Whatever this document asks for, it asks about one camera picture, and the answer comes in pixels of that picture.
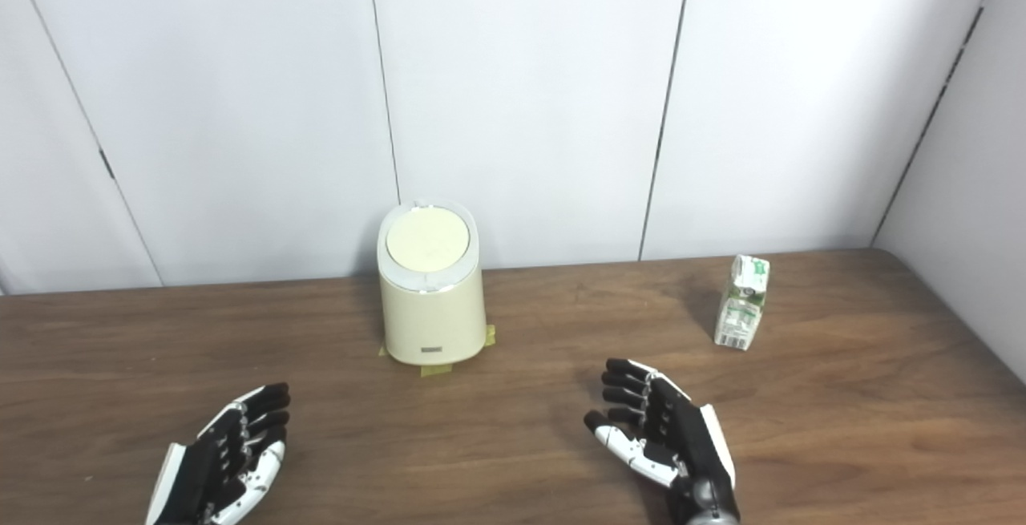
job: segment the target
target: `masking tape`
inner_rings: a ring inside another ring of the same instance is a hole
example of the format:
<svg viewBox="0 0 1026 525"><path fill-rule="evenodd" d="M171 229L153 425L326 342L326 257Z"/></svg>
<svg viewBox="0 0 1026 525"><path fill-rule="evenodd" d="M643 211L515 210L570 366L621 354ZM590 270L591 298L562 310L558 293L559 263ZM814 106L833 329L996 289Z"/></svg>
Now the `masking tape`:
<svg viewBox="0 0 1026 525"><path fill-rule="evenodd" d="M443 372L451 372L451 371L452 371L451 363L447 365L425 365L425 367L421 367L421 376L430 377L431 375L440 375Z"/></svg>

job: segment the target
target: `milk carton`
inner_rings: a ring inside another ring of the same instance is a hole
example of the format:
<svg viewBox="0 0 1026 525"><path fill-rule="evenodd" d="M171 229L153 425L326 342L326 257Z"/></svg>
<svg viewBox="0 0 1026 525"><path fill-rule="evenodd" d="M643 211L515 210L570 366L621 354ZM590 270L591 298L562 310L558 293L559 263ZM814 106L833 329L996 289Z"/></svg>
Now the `milk carton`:
<svg viewBox="0 0 1026 525"><path fill-rule="evenodd" d="M762 318L770 281L770 261L737 255L731 267L716 321L716 345L748 351Z"/></svg>

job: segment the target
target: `wood grain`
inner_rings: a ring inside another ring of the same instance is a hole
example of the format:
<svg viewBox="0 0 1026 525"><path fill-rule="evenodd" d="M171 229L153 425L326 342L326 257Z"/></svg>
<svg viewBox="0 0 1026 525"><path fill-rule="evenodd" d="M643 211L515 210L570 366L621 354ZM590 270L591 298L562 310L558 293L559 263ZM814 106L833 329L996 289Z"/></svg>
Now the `wood grain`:
<svg viewBox="0 0 1026 525"><path fill-rule="evenodd" d="M749 525L1026 515L1026 391L882 251L770 255L752 349L708 337L728 258L499 270L498 345L421 378L379 358L377 281L0 299L5 524L140 523L169 441L292 386L246 525L656 523L661 493L585 430L605 357L714 403Z"/></svg>

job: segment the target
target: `container lid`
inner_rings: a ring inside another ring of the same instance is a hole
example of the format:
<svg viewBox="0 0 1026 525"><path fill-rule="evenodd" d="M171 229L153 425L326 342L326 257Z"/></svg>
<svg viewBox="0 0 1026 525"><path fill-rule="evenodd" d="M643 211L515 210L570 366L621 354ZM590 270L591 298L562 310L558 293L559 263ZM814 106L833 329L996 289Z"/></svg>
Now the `container lid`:
<svg viewBox="0 0 1026 525"><path fill-rule="evenodd" d="M393 208L378 234L378 270L409 291L438 292L477 266L477 229L466 208L447 200L415 200Z"/></svg>

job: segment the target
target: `black and white robotic hand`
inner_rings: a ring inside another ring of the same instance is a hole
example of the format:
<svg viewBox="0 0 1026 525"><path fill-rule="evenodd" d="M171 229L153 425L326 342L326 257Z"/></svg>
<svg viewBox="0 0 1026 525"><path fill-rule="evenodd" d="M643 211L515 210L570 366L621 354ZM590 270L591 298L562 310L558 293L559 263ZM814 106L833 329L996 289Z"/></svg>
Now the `black and white robotic hand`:
<svg viewBox="0 0 1026 525"><path fill-rule="evenodd" d="M171 443L146 525L235 525L267 494L285 456L288 386L231 401L188 447Z"/></svg>
<svg viewBox="0 0 1026 525"><path fill-rule="evenodd" d="M740 525L734 460L712 405L696 407L663 372L626 358L609 358L605 369L602 397L623 407L608 416L590 411L588 429L631 470L666 487L676 525Z"/></svg>

